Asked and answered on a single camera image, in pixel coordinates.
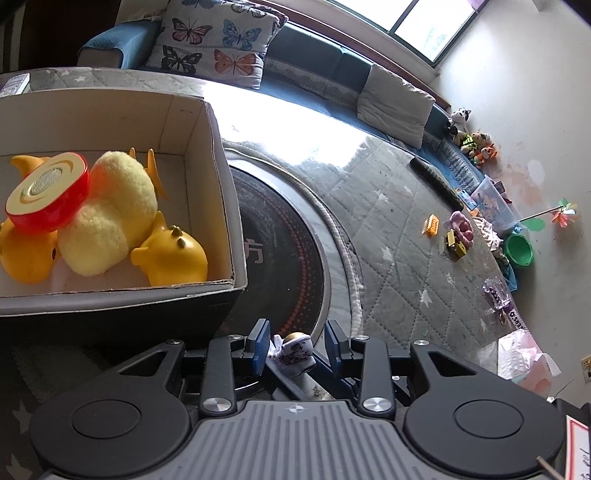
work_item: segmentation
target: wooden stick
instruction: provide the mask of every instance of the wooden stick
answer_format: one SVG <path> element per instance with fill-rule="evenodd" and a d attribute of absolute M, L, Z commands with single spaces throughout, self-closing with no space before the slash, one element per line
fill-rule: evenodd
<path fill-rule="evenodd" d="M 541 456 L 537 456 L 535 459 L 540 464 L 540 466 L 544 470 L 546 470 L 548 475 L 550 475 L 554 480 L 564 480 L 564 477 L 560 475 L 556 470 L 554 470 L 552 465 L 546 462 L 546 460 L 544 460 Z"/>
<path fill-rule="evenodd" d="M 559 206 L 557 206 L 557 207 L 554 207 L 554 208 L 551 208 L 551 209 L 549 209 L 549 210 L 544 210 L 543 212 L 536 213 L 535 215 L 530 215 L 529 217 L 522 218 L 522 219 L 520 220 L 520 222 L 524 222 L 525 220 L 529 220 L 530 218 L 536 218 L 536 217 L 539 217 L 540 215 L 543 215 L 543 214 L 545 214 L 545 213 L 555 212 L 556 210 L 560 210 L 561 208 L 563 208 L 563 207 L 561 207 L 561 206 L 559 205 Z"/>

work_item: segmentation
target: white box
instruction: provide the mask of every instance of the white box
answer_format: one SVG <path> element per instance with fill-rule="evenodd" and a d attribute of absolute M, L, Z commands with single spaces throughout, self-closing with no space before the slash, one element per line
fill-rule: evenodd
<path fill-rule="evenodd" d="M 40 284 L 14 281 L 0 268 L 0 339 L 11 343 L 189 344 L 209 339 L 246 287 L 236 189 L 212 107 L 202 98 L 117 89 L 49 90 L 0 99 L 0 199 L 20 181 L 14 155 L 80 153 L 92 164 L 107 150 L 146 162 L 155 151 L 169 200 L 169 225 L 204 248 L 208 281 L 152 288 L 129 257 L 84 278 L 60 259 Z"/>

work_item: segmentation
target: floor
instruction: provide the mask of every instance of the floor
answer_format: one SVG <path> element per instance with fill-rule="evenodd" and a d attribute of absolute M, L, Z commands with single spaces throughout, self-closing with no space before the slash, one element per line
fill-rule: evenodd
<path fill-rule="evenodd" d="M 591 188 L 584 143 L 591 120 L 591 27 L 561 1 L 538 12 L 531 0 L 493 0 L 445 60 L 431 87 L 500 150 L 489 175 L 531 215 L 566 197 L 580 219 L 531 232 L 535 260 L 518 272 L 521 314 L 562 374 L 553 392 L 591 401 L 581 359 L 591 354 Z M 543 217 L 547 223 L 550 216 Z"/>

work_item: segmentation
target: yellow plush toy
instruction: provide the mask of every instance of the yellow plush toy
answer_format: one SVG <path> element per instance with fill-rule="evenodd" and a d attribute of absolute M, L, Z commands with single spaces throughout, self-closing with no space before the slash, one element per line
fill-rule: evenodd
<path fill-rule="evenodd" d="M 148 168 L 135 159 L 132 148 L 107 152 L 90 171 L 90 192 L 73 219 L 57 233 L 66 264 L 79 275 L 104 273 L 150 234 L 158 210 L 155 189 L 166 198 L 154 159 Z"/>

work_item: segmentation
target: butterfly pillow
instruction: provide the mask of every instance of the butterfly pillow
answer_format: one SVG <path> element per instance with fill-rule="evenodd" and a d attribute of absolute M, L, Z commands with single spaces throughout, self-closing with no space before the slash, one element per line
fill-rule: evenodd
<path fill-rule="evenodd" d="M 258 89 L 267 47 L 283 20 L 250 2 L 171 0 L 146 65 Z"/>

